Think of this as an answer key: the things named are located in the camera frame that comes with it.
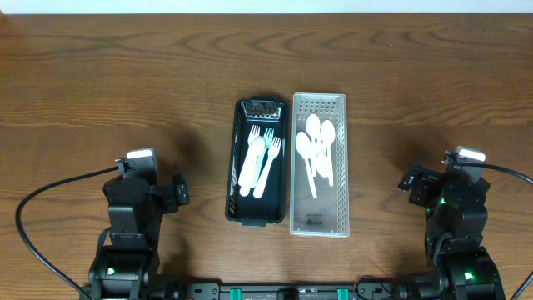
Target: black plastic basket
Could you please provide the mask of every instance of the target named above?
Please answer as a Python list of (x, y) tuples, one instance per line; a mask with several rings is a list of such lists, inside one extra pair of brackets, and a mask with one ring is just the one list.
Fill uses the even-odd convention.
[[(278, 156), (272, 161), (271, 171), (263, 196), (256, 199), (252, 192), (243, 197), (237, 179), (248, 150), (248, 135), (253, 125), (274, 129), (274, 136), (282, 138)], [(288, 167), (289, 107), (273, 97), (252, 97), (235, 105), (232, 154), (227, 179), (226, 218), (243, 226), (266, 226), (281, 223), (285, 217), (286, 174)]]

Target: spoon bowl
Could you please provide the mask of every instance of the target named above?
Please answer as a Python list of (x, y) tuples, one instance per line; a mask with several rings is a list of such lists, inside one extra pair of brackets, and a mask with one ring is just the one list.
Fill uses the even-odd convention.
[(311, 137), (311, 140), (318, 138), (320, 134), (320, 119), (316, 114), (313, 113), (307, 117), (306, 131)]
[(311, 141), (305, 132), (299, 132), (296, 135), (296, 150), (303, 158), (309, 158), (309, 150), (311, 149)]
[(261, 154), (261, 152), (264, 149), (265, 149), (265, 138), (264, 137), (256, 137), (253, 140), (252, 145), (250, 145), (250, 149), (248, 149), (248, 151), (250, 151), (251, 155), (257, 156), (257, 155)]
[(322, 124), (320, 128), (320, 137), (327, 148), (335, 141), (335, 127), (330, 120), (326, 120)]
[(316, 170), (318, 170), (320, 176), (327, 178), (330, 172), (329, 167), (329, 161), (326, 154), (318, 153), (318, 156), (316, 157)]

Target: fork handle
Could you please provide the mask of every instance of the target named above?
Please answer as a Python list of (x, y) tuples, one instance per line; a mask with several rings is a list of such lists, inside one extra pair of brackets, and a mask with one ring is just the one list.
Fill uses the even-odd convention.
[(257, 182), (256, 188), (254, 188), (253, 190), (253, 197), (255, 198), (261, 198), (263, 192), (265, 192), (265, 186), (267, 185), (268, 173), (270, 172), (272, 160), (274, 160), (274, 158), (270, 156), (266, 160), (266, 165), (263, 168), (263, 172), (261, 172), (261, 176), (259, 177), (259, 181)]

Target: white plastic spoon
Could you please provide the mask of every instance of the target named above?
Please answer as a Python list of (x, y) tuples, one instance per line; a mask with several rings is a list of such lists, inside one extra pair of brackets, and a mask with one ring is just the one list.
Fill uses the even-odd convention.
[(327, 160), (327, 156), (324, 153), (318, 153), (316, 157), (316, 170), (323, 178), (329, 177), (330, 165)]
[(330, 179), (330, 187), (333, 187), (333, 163), (331, 163), (331, 145), (333, 144), (333, 141), (335, 141), (335, 127), (333, 126), (333, 123), (330, 120), (326, 120), (322, 124), (322, 127), (320, 128), (320, 137), (327, 147), (327, 158), (330, 168), (328, 177)]
[(300, 153), (303, 160), (306, 161), (306, 170), (307, 170), (307, 179), (309, 180), (309, 187), (311, 188), (311, 194), (314, 198), (316, 198), (316, 187), (315, 187), (315, 179), (313, 178), (313, 174), (311, 174), (311, 168), (309, 167), (309, 161), (307, 160), (310, 157), (310, 153), (312, 153), (311, 149), (311, 141), (309, 141), (309, 137), (306, 135), (305, 132), (299, 132), (296, 135), (296, 150), (298, 153)]
[(313, 177), (316, 176), (316, 155), (318, 154), (317, 146), (315, 139), (318, 139), (320, 136), (320, 119), (316, 114), (311, 114), (307, 117), (306, 122), (306, 131), (307, 134), (311, 137), (311, 149), (313, 154), (311, 155), (311, 170), (313, 171)]
[(241, 196), (246, 197), (250, 193), (250, 185), (252, 184), (252, 175), (256, 168), (256, 161), (259, 155), (265, 149), (265, 138), (256, 137), (253, 140), (252, 144), (248, 148), (248, 153), (250, 153), (250, 160), (242, 166), (241, 177), (242, 185), (239, 189)]

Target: white plastic basket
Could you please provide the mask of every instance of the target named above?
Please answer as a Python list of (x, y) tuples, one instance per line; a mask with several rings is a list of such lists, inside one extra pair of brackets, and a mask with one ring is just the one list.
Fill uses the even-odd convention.
[[(309, 115), (321, 123), (330, 120), (336, 138), (331, 145), (333, 187), (328, 179), (314, 177), (317, 198), (313, 198), (306, 175), (305, 161), (296, 151), (296, 135), (306, 131)], [(346, 96), (343, 94), (294, 94), (291, 143), (291, 225), (290, 232), (302, 236), (346, 238), (350, 235), (350, 196), (348, 190), (348, 151)]]

